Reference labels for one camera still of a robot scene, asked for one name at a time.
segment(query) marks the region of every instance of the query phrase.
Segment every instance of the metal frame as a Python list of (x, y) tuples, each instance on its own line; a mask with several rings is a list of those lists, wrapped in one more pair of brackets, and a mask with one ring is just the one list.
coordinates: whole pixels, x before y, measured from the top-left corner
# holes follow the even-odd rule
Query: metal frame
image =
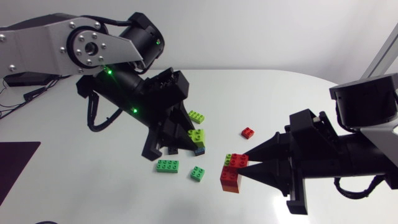
[(384, 45), (381, 47), (361, 79), (384, 75), (398, 56), (398, 24), (392, 30)]

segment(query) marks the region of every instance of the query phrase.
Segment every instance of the black cable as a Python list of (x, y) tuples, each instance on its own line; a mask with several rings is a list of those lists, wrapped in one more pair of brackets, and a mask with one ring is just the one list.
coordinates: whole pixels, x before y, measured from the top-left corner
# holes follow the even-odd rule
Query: black cable
[[(16, 106), (16, 107), (13, 108), (13, 109), (10, 109), (10, 110), (1, 110), (1, 111), (0, 111), (0, 119), (5, 118), (6, 116), (10, 115), (10, 114), (13, 113), (14, 111), (16, 111), (16, 110), (18, 110), (19, 108), (21, 108), (21, 107), (25, 106), (26, 104), (30, 103), (31, 101), (33, 101), (34, 99), (36, 99), (37, 97), (39, 97), (41, 94), (45, 93), (49, 88), (55, 86), (55, 84), (57, 84), (59, 80), (65, 79), (65, 78), (59, 76), (57, 79), (52, 80), (52, 81), (50, 82), (50, 84), (49, 84), (47, 87), (44, 88), (43, 91), (41, 91), (40, 93), (38, 93), (38, 94), (36, 94), (35, 96), (33, 96), (30, 100), (27, 100), (27, 101), (25, 101), (25, 102), (23, 102), (23, 103), (20, 103), (20, 104), (18, 104), (17, 106), (16, 106), (16, 105), (13, 105), (13, 106)], [(4, 111), (9, 111), (9, 112), (6, 113), (5, 115), (2, 115), (2, 112), (4, 112)]]
[(386, 178), (385, 175), (377, 175), (373, 178), (371, 184), (369, 185), (368, 189), (362, 192), (350, 192), (348, 190), (344, 190), (340, 187), (340, 177), (335, 177), (335, 186), (336, 189), (344, 196), (350, 199), (362, 199), (367, 196), (379, 185), (384, 179)]
[(0, 104), (0, 106), (5, 107), (5, 108), (12, 108), (12, 107), (15, 107), (15, 106), (19, 106), (21, 104), (23, 104), (23, 103), (18, 103), (16, 105), (12, 105), (12, 106), (4, 106), (4, 105)]
[(88, 95), (88, 110), (87, 110), (87, 126), (94, 132), (102, 131), (108, 127), (118, 116), (123, 112), (122, 109), (115, 111), (110, 118), (106, 118), (102, 124), (94, 125), (94, 120), (97, 115), (99, 96), (95, 92)]
[(94, 19), (95, 21), (98, 21), (98, 22), (101, 22), (101, 23), (105, 23), (105, 24), (114, 25), (114, 26), (131, 26), (131, 24), (132, 24), (131, 21), (116, 21), (116, 20), (113, 20), (113, 19), (103, 18), (103, 17), (100, 17), (100, 16), (83, 15), (82, 17)]
[(7, 88), (7, 87), (5, 86), (5, 84), (4, 84), (4, 82), (5, 82), (5, 80), (3, 79), (3, 80), (2, 80), (2, 85), (3, 85), (4, 88), (0, 91), (0, 94)]

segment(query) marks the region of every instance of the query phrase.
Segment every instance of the screw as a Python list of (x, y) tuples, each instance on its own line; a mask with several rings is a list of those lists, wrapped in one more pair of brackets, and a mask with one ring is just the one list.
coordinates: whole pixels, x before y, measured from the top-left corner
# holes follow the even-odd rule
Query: screw
[(70, 22), (69, 23), (69, 28), (74, 29), (76, 27), (74, 22)]
[(101, 24), (99, 22), (95, 22), (94, 27), (95, 27), (95, 29), (100, 29)]
[(61, 54), (64, 54), (67, 50), (64, 47), (60, 47)]
[(15, 65), (10, 65), (8, 67), (8, 69), (13, 72), (13, 71), (17, 70), (17, 67), (15, 67)]

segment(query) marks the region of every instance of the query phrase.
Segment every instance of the robotic arm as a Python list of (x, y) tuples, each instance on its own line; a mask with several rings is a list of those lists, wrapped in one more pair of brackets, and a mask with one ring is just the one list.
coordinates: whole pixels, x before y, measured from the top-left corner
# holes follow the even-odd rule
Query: robotic arm
[[(120, 36), (108, 34), (107, 25), (126, 27)], [(143, 80), (163, 52), (160, 31), (142, 13), (127, 21), (95, 16), (51, 14), (0, 28), (0, 78), (27, 73), (84, 75), (78, 93), (89, 99), (88, 126), (101, 131), (122, 111), (149, 127), (142, 155), (159, 158), (159, 148), (196, 150), (187, 131), (194, 129), (184, 108), (189, 83), (172, 68)], [(119, 109), (103, 124), (95, 125), (98, 94)]]
[[(398, 24), (362, 79), (330, 88), (339, 125), (352, 134), (338, 136), (324, 112), (290, 115), (286, 133), (245, 154), (261, 163), (238, 173), (279, 189), (291, 213), (306, 215), (306, 178), (334, 177), (337, 190), (350, 199), (367, 197), (383, 180), (398, 189), (398, 73), (384, 75), (398, 56)], [(375, 175), (369, 188), (350, 192), (341, 177)]]

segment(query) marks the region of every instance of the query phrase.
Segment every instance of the stacked lego bricks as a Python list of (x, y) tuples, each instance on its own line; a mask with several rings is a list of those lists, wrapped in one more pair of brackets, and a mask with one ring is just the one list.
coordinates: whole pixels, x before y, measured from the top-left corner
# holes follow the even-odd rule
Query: stacked lego bricks
[(224, 191), (239, 193), (242, 176), (238, 174), (238, 169), (248, 165), (247, 155), (227, 154), (221, 172), (221, 186)]

